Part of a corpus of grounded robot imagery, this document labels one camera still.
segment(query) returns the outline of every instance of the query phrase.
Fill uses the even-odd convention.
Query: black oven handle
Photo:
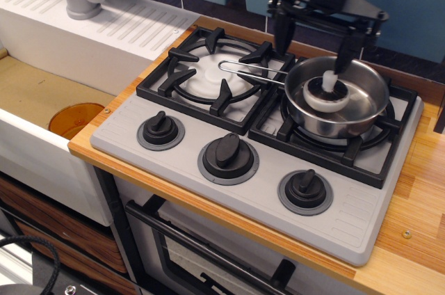
[[[267,294],[291,295],[291,293],[284,290],[284,288],[296,269],[293,263],[288,260],[282,260],[278,269],[274,273],[272,280],[269,281],[257,275],[255,272],[248,270],[231,258],[212,249],[209,245],[189,235],[187,232],[184,232],[171,223],[163,220],[157,215],[157,209],[165,200],[158,196],[153,196],[150,200],[153,200],[154,197],[157,198],[157,200],[155,199],[156,203],[154,203],[156,205],[155,208],[153,208],[153,204],[149,205],[150,201],[144,207],[141,207],[131,200],[126,204],[125,211],[144,222],[152,229],[193,251],[197,255],[214,262],[226,271],[240,277],[242,280],[250,283],[253,287],[266,292]]]

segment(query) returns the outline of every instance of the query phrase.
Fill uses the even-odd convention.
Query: white sink
[[[79,21],[66,0],[0,0],[0,39],[22,62],[117,95],[197,17],[149,0],[107,0]]]
[[[35,115],[40,120],[39,111],[51,107],[50,118],[68,105],[65,98],[78,96],[106,106],[197,15],[148,0],[107,0],[102,7],[78,21],[67,16],[65,0],[0,0],[0,39],[12,56],[0,65],[0,171],[108,226],[111,213],[93,167],[47,130],[49,119],[40,124]],[[17,60],[32,67],[19,73]]]

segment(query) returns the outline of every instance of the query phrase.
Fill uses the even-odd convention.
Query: black knob
[[[143,138],[151,144],[163,145],[173,141],[178,135],[178,127],[174,120],[160,111],[148,119],[143,128]]]
[[[284,192],[289,201],[301,208],[315,208],[326,199],[325,185],[312,169],[293,175]]]
[[[230,133],[211,142],[204,153],[203,164],[215,177],[232,179],[246,174],[254,157],[249,145],[237,134]]]

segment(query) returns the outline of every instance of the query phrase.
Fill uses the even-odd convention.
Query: pan handle
[[[258,65],[253,65],[253,64],[247,64],[247,63],[241,63],[241,62],[237,62],[237,61],[231,61],[231,60],[222,60],[221,62],[219,62],[218,67],[222,70],[222,71],[226,71],[226,72],[230,72],[232,74],[240,74],[242,76],[247,76],[253,79],[258,79],[260,81],[269,81],[271,83],[276,83],[279,85],[284,85],[283,82],[281,81],[274,81],[273,79],[269,79],[269,78],[265,78],[265,77],[261,77],[255,74],[250,74],[248,72],[244,72],[244,71],[240,71],[240,70],[232,70],[229,69],[227,67],[223,67],[222,65],[225,63],[231,63],[231,64],[238,64],[238,65],[242,65],[245,67],[254,67],[256,69],[261,69],[261,70],[267,70],[267,71],[272,71],[272,72],[276,72],[279,74],[287,74],[287,72],[285,71],[281,71],[281,70],[276,70],[276,69],[270,69],[269,67],[259,67]]]

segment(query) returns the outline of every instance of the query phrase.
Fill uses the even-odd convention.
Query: black burner grate
[[[381,189],[417,97],[417,92],[393,85],[389,87],[389,92],[391,97],[407,102],[403,117],[396,120],[394,118],[394,108],[392,104],[389,104],[383,115],[380,115],[375,122],[375,126],[381,132],[366,141],[358,136],[348,139],[344,145],[337,145],[325,140],[320,141],[306,134],[302,129],[299,129],[298,125],[289,116],[286,96],[284,91],[279,88],[253,123],[249,130],[249,138]],[[284,122],[276,134],[270,134],[261,130],[261,128],[276,106],[281,106],[280,111]],[[384,142],[391,143],[391,146],[379,173],[372,173],[355,165],[355,160],[360,152],[376,148]]]
[[[261,110],[261,105],[271,96],[273,87],[269,83],[239,75],[240,78],[252,84],[252,87],[240,95],[233,96],[229,85],[223,79],[220,94],[214,99],[198,97],[181,87],[183,82],[196,74],[196,70],[177,71],[178,64],[181,62],[198,62],[200,58],[191,53],[194,49],[205,47],[208,55],[212,55],[215,53],[217,46],[228,46],[247,52],[248,54],[241,57],[239,61],[242,63],[256,63],[260,67],[259,69],[268,67],[270,59],[281,62],[282,71],[288,72],[295,64],[295,56],[290,54],[280,56],[273,50],[270,42],[257,45],[226,35],[224,30],[220,28],[214,31],[197,28],[178,48],[169,51],[168,58],[137,86],[136,94],[139,97],[162,104],[212,125],[244,135],[252,124],[254,117]],[[263,70],[262,75],[267,77],[267,71]],[[157,89],[153,89],[153,86],[160,82],[161,85]],[[224,116],[225,109],[230,104],[240,102],[253,95],[258,95],[258,99],[241,121],[235,121]],[[203,109],[195,104],[209,105],[209,109]]]

